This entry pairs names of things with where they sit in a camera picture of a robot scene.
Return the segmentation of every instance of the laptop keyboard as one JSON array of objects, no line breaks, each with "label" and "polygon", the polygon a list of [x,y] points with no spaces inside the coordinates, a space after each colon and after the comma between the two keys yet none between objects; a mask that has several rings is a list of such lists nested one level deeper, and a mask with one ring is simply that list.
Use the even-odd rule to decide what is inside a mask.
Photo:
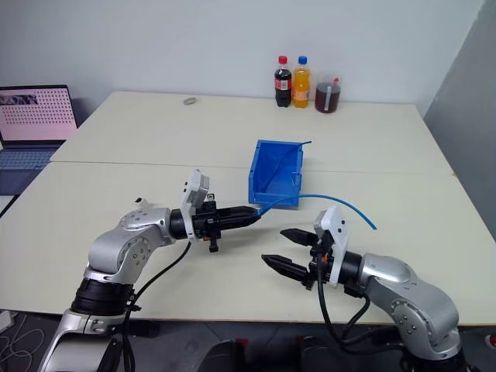
[{"label": "laptop keyboard", "polygon": [[0,151],[0,170],[42,170],[54,151]]}]

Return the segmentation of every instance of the white table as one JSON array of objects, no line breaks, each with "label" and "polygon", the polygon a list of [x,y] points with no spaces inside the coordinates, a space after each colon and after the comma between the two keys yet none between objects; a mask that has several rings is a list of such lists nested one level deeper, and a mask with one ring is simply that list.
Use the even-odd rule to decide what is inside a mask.
[{"label": "white table", "polygon": [[452,174],[414,105],[340,103],[321,114],[273,99],[118,91],[52,161],[249,168],[258,139],[313,143],[305,171]]},{"label": "white table", "polygon": [[[133,209],[133,200],[176,208],[192,167],[52,163],[0,220],[0,303],[3,308],[61,313],[81,282],[88,247]],[[219,207],[245,205],[247,170],[204,167]],[[306,171],[303,192],[345,198],[378,226],[349,209],[349,249],[396,256],[441,287],[462,324],[495,324],[496,245],[455,177]],[[275,253],[306,265],[308,248],[278,234],[311,229],[330,202],[301,200],[298,211],[275,210],[257,224],[223,233],[220,251],[192,247],[184,262],[139,300],[149,319],[322,321],[316,291],[276,274],[260,259]],[[136,287],[170,263],[185,242],[158,249]],[[360,300],[326,287],[329,311],[344,322]],[[389,322],[374,306],[363,322]]]}]

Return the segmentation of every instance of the gray wall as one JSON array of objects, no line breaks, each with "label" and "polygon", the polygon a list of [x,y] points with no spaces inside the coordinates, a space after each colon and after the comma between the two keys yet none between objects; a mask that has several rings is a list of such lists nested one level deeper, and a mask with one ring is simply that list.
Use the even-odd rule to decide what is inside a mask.
[{"label": "gray wall", "polygon": [[496,0],[487,0],[425,122],[496,239]]}]

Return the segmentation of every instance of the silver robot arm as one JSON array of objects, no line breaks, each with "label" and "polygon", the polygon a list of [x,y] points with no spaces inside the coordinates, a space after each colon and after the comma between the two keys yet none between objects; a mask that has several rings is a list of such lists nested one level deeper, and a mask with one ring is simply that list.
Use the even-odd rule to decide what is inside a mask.
[{"label": "silver robot arm", "polygon": [[[192,218],[208,192],[208,178],[195,171],[184,190],[176,225],[186,225],[189,239],[198,237]],[[65,311],[45,352],[39,372],[115,370],[122,340],[118,333],[133,299],[136,283],[154,250],[175,242],[169,208],[145,208],[125,215],[112,230],[91,245],[84,279],[71,308]]]},{"label": "silver robot arm", "polygon": [[417,277],[406,263],[363,256],[358,284],[394,321],[408,351],[423,360],[447,360],[461,350],[458,311],[446,293]]},{"label": "silver robot arm", "polygon": [[317,267],[321,265],[323,283],[334,287],[343,284],[348,294],[366,295],[393,319],[403,346],[412,355],[415,371],[440,367],[445,371],[468,370],[457,328],[458,311],[445,292],[418,278],[409,265],[396,258],[372,253],[362,257],[347,251],[350,232],[337,206],[319,214],[314,230],[281,231],[293,242],[312,247],[309,270],[278,255],[263,255],[263,260],[308,290],[318,280]]}]

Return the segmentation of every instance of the white cable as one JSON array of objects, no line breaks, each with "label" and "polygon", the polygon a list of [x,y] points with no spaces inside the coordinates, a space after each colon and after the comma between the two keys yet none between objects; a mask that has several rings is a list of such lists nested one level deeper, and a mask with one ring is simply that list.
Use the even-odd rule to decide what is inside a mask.
[{"label": "white cable", "polygon": [[[24,326],[24,323],[26,322],[28,315],[24,315],[24,318],[22,319],[17,331],[15,331],[14,336],[12,337],[12,341],[10,340],[9,337],[7,336],[0,336],[0,339],[5,339],[6,344],[5,346],[0,350],[0,363],[5,362],[7,359],[11,357],[18,357],[18,358],[28,358],[28,365],[24,372],[27,372],[31,364],[33,363],[33,354],[43,345],[43,342],[45,341],[45,332],[42,329],[31,329],[28,332],[22,334],[21,336],[18,337],[19,332],[21,331],[21,328]],[[28,336],[31,333],[39,333],[41,335],[40,337],[40,342],[38,345],[31,351],[28,350],[14,350],[14,345],[17,344],[18,341],[23,339],[24,337]],[[7,355],[4,355],[5,351],[9,351],[10,353]]]}]

